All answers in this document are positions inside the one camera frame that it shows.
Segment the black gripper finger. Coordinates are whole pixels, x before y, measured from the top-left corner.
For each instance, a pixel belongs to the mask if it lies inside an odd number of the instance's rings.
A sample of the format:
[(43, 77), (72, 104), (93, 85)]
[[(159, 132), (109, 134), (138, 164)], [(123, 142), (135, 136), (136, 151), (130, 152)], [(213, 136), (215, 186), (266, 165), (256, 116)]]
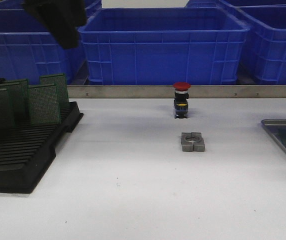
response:
[(79, 46), (77, 28), (87, 22), (83, 0), (24, 0), (21, 5), (51, 33), (63, 49)]

